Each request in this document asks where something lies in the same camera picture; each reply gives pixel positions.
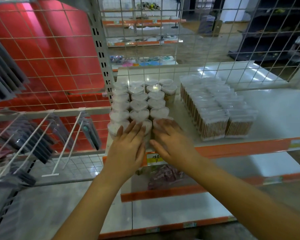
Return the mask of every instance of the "hand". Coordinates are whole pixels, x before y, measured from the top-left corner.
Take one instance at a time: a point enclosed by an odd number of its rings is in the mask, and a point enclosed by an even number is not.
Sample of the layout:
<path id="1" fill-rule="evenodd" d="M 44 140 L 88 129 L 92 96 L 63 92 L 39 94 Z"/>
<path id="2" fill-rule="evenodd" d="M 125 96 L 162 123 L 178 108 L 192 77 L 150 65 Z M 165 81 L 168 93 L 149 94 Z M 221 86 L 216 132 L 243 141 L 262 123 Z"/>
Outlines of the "hand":
<path id="1" fill-rule="evenodd" d="M 107 173 L 120 186 L 138 170 L 146 153 L 143 141 L 146 128 L 142 127 L 142 123 L 136 124 L 136 121 L 132 121 L 123 130 L 123 126 L 120 126 L 101 171 Z"/>
<path id="2" fill-rule="evenodd" d="M 168 164 L 190 175 L 191 167 L 198 166 L 198 163 L 202 161 L 208 161 L 200 156 L 176 121 L 161 119 L 157 123 L 163 130 L 153 129 L 157 141 L 150 140 L 150 144 Z"/>

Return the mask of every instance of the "dark display rack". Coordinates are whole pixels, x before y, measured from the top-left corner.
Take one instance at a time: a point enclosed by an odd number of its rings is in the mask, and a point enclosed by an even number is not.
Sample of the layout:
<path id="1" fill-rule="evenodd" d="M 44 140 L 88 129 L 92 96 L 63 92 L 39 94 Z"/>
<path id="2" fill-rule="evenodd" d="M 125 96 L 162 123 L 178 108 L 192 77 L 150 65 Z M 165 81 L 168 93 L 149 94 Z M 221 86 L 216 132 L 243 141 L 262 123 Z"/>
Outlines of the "dark display rack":
<path id="1" fill-rule="evenodd" d="M 300 36 L 300 0 L 259 0 L 246 12 L 251 20 L 238 50 L 228 56 L 236 61 L 289 59 L 288 50 Z"/>

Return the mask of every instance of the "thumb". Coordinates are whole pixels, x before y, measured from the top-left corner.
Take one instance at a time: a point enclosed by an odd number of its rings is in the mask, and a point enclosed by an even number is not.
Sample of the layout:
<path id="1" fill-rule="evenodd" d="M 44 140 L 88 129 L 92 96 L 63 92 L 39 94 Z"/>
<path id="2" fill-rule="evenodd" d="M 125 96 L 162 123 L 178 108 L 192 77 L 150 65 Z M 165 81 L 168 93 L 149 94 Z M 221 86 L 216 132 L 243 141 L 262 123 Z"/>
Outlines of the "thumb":
<path id="1" fill-rule="evenodd" d="M 169 161 L 170 160 L 170 155 L 169 153 L 163 148 L 162 145 L 160 145 L 157 141 L 155 140 L 150 140 L 150 144 L 154 147 L 155 151 L 165 160 Z"/>
<path id="2" fill-rule="evenodd" d="M 139 146 L 138 151 L 136 152 L 136 164 L 138 167 L 142 164 L 144 155 L 146 153 L 146 144 L 145 142 L 142 142 L 141 145 Z"/>

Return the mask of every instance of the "purple package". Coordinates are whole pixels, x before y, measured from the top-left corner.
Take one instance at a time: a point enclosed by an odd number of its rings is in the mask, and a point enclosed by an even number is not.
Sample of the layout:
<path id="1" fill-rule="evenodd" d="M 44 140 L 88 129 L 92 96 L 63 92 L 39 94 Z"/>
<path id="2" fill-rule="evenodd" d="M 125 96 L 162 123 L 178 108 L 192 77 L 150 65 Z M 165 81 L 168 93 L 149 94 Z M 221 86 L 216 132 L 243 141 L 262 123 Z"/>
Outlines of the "purple package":
<path id="1" fill-rule="evenodd" d="M 171 165 L 163 165 L 157 171 L 153 172 L 153 176 L 148 183 L 148 190 L 154 190 L 161 186 L 168 186 L 185 177 L 184 172 L 172 167 Z"/>

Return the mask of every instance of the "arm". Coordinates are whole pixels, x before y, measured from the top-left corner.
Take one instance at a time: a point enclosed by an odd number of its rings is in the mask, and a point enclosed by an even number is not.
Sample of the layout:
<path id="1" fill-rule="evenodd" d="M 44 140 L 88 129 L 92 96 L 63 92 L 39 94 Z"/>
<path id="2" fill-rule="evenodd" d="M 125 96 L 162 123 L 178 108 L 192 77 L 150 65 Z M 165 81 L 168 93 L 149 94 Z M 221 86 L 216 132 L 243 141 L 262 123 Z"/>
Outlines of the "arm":
<path id="1" fill-rule="evenodd" d="M 103 170 L 52 240 L 98 238 L 113 199 L 142 163 L 146 149 L 143 142 L 145 128 L 141 126 L 133 121 L 125 132 L 120 127 Z"/>
<path id="2" fill-rule="evenodd" d="M 150 143 L 163 159 L 211 193 L 260 240 L 300 239 L 300 214 L 200 156 L 175 121 L 161 120 L 159 141 Z"/>

